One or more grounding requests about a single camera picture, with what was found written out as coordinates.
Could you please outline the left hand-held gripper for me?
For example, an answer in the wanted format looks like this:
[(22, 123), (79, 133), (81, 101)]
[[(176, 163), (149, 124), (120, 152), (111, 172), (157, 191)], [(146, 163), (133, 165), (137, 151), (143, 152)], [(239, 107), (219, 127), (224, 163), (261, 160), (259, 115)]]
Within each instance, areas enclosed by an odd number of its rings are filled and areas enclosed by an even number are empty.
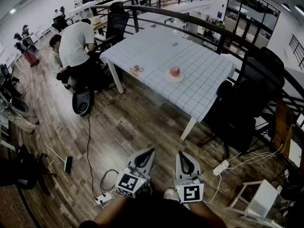
[(131, 198), (136, 198), (150, 184), (149, 174), (155, 157), (156, 150), (154, 148), (146, 148), (132, 154), (127, 161), (128, 166), (118, 174), (115, 183), (117, 191)]

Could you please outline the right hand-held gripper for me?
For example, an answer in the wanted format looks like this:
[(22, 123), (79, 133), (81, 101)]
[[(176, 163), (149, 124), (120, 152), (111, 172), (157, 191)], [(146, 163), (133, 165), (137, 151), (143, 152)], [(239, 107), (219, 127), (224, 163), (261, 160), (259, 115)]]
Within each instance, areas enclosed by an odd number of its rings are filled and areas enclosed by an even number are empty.
[(200, 174), (199, 162), (191, 155), (178, 151), (176, 155), (176, 180), (173, 185), (180, 203), (202, 201), (204, 183)]

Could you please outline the person's left forearm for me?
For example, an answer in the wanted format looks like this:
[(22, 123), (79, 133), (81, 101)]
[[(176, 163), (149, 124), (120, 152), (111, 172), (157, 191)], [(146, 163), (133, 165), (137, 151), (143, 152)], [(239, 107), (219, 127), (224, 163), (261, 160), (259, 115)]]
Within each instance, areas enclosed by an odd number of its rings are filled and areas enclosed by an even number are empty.
[(114, 198), (107, 206), (104, 207), (102, 211), (97, 214), (94, 222), (100, 227), (111, 224), (115, 217), (123, 209), (128, 199), (128, 196), (118, 196)]

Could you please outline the person's right forearm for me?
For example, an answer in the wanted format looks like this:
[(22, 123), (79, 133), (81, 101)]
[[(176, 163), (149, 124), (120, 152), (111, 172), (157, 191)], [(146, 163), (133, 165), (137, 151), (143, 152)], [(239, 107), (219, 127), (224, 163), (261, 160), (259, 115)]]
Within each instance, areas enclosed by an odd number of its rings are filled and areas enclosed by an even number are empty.
[(190, 211), (197, 215), (208, 228), (227, 228), (225, 222), (204, 202), (189, 203), (189, 208)]

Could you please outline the white power strip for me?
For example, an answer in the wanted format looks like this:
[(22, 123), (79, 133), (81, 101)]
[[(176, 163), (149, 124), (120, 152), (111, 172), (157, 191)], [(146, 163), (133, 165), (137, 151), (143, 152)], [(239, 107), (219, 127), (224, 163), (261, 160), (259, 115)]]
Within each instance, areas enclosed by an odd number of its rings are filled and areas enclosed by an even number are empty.
[(105, 206), (107, 203), (109, 203), (112, 199), (114, 198), (114, 196), (109, 193), (106, 192), (98, 197), (95, 198), (95, 202), (97, 203), (97, 205), (102, 205)]
[(224, 170), (226, 170), (229, 167), (229, 163), (227, 160), (224, 160), (222, 163), (220, 163), (217, 167), (213, 169), (213, 174), (215, 176), (220, 175)]

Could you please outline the person's black shorts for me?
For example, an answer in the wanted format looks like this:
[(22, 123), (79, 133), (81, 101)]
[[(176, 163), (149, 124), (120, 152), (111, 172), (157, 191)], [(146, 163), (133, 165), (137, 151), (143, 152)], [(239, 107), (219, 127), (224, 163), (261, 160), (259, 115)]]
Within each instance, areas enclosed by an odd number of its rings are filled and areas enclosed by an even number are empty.
[(208, 228), (206, 224), (178, 201), (159, 195), (141, 193), (129, 197), (127, 203), (106, 226), (98, 226), (94, 220), (82, 222), (78, 228)]

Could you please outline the green broom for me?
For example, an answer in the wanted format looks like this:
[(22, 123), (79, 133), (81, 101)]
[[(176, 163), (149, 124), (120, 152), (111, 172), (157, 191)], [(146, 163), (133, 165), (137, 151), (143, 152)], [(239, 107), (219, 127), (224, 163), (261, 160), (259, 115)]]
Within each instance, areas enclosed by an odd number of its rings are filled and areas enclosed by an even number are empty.
[(71, 173), (71, 169), (72, 169), (72, 161), (73, 161), (73, 157), (72, 156), (66, 156), (65, 158), (62, 158), (61, 156), (59, 156), (53, 149), (51, 149), (46, 143), (45, 145), (60, 159), (64, 162), (64, 171), (68, 174)]

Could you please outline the white stool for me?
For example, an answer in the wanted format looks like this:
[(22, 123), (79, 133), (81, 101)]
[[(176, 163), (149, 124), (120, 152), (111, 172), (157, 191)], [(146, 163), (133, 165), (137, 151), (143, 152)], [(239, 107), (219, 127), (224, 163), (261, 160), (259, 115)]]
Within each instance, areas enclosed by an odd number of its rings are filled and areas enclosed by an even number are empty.
[[(242, 197), (242, 194), (248, 186), (253, 185), (258, 186), (257, 191), (255, 192), (251, 201), (247, 201)], [(264, 225), (269, 228), (283, 228), (274, 220), (268, 219), (266, 217), (271, 210), (277, 196), (277, 190), (267, 180), (244, 182), (241, 191), (233, 199), (231, 204), (226, 207), (226, 209), (241, 214), (241, 218), (244, 220)], [(239, 200), (247, 205), (245, 210), (239, 210), (234, 207), (234, 205)]]

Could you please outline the grey floor device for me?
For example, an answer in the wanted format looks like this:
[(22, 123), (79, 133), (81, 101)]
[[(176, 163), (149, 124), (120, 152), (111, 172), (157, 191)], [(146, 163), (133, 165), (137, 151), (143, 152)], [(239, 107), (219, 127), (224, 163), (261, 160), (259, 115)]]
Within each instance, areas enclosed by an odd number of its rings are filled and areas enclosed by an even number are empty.
[(90, 92), (87, 87), (76, 89), (72, 95), (73, 111), (77, 115), (83, 115), (90, 106)]

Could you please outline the clear bag of doughnuts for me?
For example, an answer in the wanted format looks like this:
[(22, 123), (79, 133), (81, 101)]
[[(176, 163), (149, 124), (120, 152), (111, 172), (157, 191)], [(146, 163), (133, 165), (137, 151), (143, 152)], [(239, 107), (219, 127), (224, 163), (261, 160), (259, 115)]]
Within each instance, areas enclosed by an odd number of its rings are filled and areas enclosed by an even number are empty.
[(140, 67), (138, 65), (135, 65), (133, 67), (130, 68), (130, 72), (134, 75), (134, 76), (139, 76), (140, 73), (142, 73), (144, 71), (143, 67)]

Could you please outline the black curved railing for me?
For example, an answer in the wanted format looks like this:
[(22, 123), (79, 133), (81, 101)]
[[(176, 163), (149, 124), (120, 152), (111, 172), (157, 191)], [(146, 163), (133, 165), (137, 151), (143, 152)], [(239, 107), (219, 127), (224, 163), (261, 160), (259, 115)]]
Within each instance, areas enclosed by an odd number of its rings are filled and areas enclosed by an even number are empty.
[[(222, 29), (212, 23), (206, 22), (202, 19), (190, 16), (190, 15), (186, 15), (186, 14), (183, 14), (180, 12), (175, 12), (175, 11), (171, 11), (171, 10), (167, 10), (167, 9), (160, 9), (160, 8), (153, 8), (153, 7), (146, 7), (146, 6), (123, 5), (122, 8), (127, 10), (128, 12), (131, 11), (133, 13), (131, 18), (134, 20), (133, 27), (135, 28), (135, 32), (138, 32), (140, 29), (140, 27), (138, 26), (138, 21), (149, 22), (151, 24), (158, 24), (158, 25), (161, 25), (164, 27), (178, 30), (187, 35), (195, 37), (201, 41), (210, 43), (216, 47), (215, 52), (217, 54), (219, 54), (219, 55), (221, 53), (231, 54), (232, 56), (234, 56), (235, 58), (237, 58), (241, 61), (244, 61), (245, 58), (241, 57), (241, 56), (237, 55), (235, 52), (232, 52), (231, 50), (229, 50), (225, 46), (226, 42), (228, 42), (228, 41), (236, 42), (240, 46), (244, 47), (246, 52), (258, 53), (260, 51), (260, 49), (258, 49), (258, 47), (252, 45), (251, 43), (249, 43), (245, 39), (241, 38), (240, 36), (237, 36), (237, 35), (229, 32), (228, 30)], [(205, 37), (203, 37), (201, 35), (198, 35), (197, 33), (189, 32), (185, 29), (171, 26), (171, 25), (168, 25), (168, 24), (165, 24), (162, 22), (157, 22), (157, 21), (151, 20), (151, 19), (138, 18), (137, 14), (139, 11), (164, 15), (169, 18), (180, 19), (180, 20), (188, 22), (190, 24), (198, 25), (203, 28), (209, 29), (210, 31), (220, 34), (219, 42), (215, 43), (213, 41), (206, 39)], [(300, 98), (290, 96), (285, 90), (282, 89), (281, 91), (282, 91), (282, 95), (283, 95), (283, 102), (286, 103), (289, 107), (291, 107), (291, 110), (293, 112), (299, 113), (299, 114), (304, 114), (304, 88), (297, 82), (297, 80), (286, 69), (284, 70), (283, 77), (284, 77), (285, 81), (287, 81), (292, 86), (292, 88), (301, 96)]]

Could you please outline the red suitcase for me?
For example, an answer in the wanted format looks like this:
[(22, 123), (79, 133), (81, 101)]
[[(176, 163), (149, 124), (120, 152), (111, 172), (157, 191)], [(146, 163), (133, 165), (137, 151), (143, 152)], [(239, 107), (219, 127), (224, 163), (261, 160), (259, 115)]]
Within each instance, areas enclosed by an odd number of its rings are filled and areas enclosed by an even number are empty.
[(39, 59), (29, 51), (24, 51), (23, 56), (28, 61), (31, 67), (39, 63)]

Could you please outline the black stair railing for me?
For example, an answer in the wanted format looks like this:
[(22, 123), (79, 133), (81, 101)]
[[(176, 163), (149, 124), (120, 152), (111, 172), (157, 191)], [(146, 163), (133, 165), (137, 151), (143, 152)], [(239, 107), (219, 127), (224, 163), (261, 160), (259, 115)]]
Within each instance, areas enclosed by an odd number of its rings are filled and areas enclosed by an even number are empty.
[(289, 42), (289, 46), (292, 49), (293, 55), (297, 60), (297, 65), (301, 71), (304, 70), (304, 47), (298, 41), (298, 39), (292, 35), (292, 38)]

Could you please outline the black framed glass doors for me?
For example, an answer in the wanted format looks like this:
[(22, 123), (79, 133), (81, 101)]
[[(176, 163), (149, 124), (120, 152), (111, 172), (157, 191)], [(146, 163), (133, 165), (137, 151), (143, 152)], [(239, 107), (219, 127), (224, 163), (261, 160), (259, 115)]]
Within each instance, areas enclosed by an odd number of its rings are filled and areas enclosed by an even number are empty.
[(256, 47), (266, 47), (280, 11), (264, 0), (228, 0), (225, 28)]

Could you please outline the long white table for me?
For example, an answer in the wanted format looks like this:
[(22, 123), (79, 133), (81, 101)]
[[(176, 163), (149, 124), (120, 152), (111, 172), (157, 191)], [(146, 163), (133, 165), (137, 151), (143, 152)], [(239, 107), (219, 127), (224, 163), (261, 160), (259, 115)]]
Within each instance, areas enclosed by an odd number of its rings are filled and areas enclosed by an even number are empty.
[(73, 15), (76, 15), (77, 13), (79, 13), (79, 12), (81, 12), (81, 11), (86, 10), (86, 9), (89, 9), (89, 10), (91, 11), (91, 7), (94, 6), (94, 5), (96, 5), (96, 4), (97, 4), (97, 1), (90, 1), (90, 2), (87, 2), (87, 3), (85, 3), (85, 4), (83, 4), (83, 5), (79, 6), (79, 7), (76, 7), (76, 8), (74, 8), (74, 9), (70, 10), (70, 11), (68, 12), (68, 14), (69, 14), (70, 16), (73, 16)]

